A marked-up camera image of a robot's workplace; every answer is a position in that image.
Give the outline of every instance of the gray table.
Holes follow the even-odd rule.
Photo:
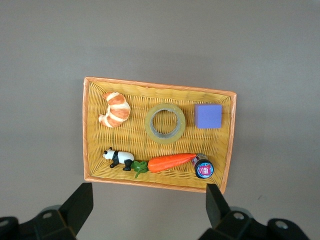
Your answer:
[[[235,91],[226,200],[318,239],[318,0],[1,1],[0,216],[25,222],[84,182],[85,76]],[[93,192],[80,240],[195,240],[210,226],[202,193]]]

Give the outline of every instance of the toy panda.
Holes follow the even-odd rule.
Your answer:
[[[105,159],[112,159],[113,163],[110,168],[114,168],[118,164],[125,164],[123,168],[124,171],[131,171],[131,164],[134,162],[135,158],[130,152],[125,151],[115,151],[110,147],[109,150],[105,150],[103,157]]]

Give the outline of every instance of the toy carrot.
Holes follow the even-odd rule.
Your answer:
[[[167,170],[182,164],[185,164],[195,158],[197,155],[194,153],[179,153],[169,156],[153,157],[148,162],[148,169],[152,173],[157,173]]]

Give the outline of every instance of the wicker basket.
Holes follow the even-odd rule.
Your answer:
[[[102,94],[108,91],[123,94],[131,107],[129,119],[116,128],[102,126],[98,121],[99,114],[106,113],[108,104]],[[170,144],[154,142],[144,128],[147,112],[159,103],[178,105],[185,115],[182,137]],[[195,126],[194,104],[202,103],[222,105],[221,128],[198,129]],[[231,160],[235,112],[236,94],[231,91],[86,77],[83,90],[84,179],[203,193],[210,183],[217,184],[223,193]],[[175,115],[160,112],[153,124],[159,132],[170,132],[176,126]],[[157,173],[141,173],[135,178],[133,170],[109,167],[112,162],[102,156],[109,147],[130,152],[138,161],[179,153],[203,153],[213,163],[214,174],[207,179],[197,178],[192,163],[188,162]]]

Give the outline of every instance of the croissant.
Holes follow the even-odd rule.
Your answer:
[[[125,97],[118,93],[108,91],[102,97],[107,101],[108,108],[105,115],[99,115],[99,122],[109,128],[116,128],[128,119],[130,106]]]

